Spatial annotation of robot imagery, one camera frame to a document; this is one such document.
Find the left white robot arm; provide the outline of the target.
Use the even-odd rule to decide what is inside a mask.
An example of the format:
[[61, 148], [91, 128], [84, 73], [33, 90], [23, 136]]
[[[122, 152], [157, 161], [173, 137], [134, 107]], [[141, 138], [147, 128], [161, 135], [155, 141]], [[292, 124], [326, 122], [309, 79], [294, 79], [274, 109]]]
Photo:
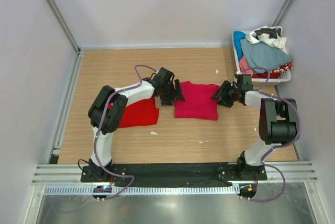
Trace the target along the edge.
[[90, 109], [88, 117], [94, 133], [93, 153], [82, 168], [81, 182], [105, 182], [117, 174], [112, 172], [111, 146], [114, 132], [120, 127], [126, 108], [145, 99], [159, 97], [162, 105], [185, 101], [181, 83], [173, 72], [161, 67], [150, 77], [120, 88], [104, 86]]

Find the red t shirt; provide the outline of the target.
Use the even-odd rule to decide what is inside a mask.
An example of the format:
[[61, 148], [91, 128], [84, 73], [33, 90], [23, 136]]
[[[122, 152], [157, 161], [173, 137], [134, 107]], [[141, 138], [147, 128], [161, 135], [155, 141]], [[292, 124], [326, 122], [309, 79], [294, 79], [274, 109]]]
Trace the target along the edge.
[[126, 107], [119, 128], [156, 125], [159, 111], [155, 98], [135, 102]]

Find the magenta t shirt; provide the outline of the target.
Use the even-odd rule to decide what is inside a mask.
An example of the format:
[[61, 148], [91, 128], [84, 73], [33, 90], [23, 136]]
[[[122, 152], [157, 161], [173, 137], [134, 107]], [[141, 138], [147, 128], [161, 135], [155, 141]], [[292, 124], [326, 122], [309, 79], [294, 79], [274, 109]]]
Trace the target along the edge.
[[211, 97], [219, 90], [215, 84], [193, 84], [190, 81], [181, 83], [185, 101], [174, 103], [175, 118], [196, 118], [218, 120], [217, 102]]

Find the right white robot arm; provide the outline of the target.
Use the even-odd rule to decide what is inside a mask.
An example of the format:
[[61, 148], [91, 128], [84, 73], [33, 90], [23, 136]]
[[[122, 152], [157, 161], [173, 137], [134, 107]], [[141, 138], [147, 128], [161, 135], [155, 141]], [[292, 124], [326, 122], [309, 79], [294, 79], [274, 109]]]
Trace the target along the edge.
[[222, 181], [265, 179], [264, 161], [276, 149], [299, 138], [299, 117], [294, 99], [266, 95], [253, 89], [250, 74], [236, 74], [234, 82], [224, 81], [211, 97], [218, 105], [232, 107], [235, 102], [259, 110], [259, 138], [243, 151], [235, 164], [219, 166]]

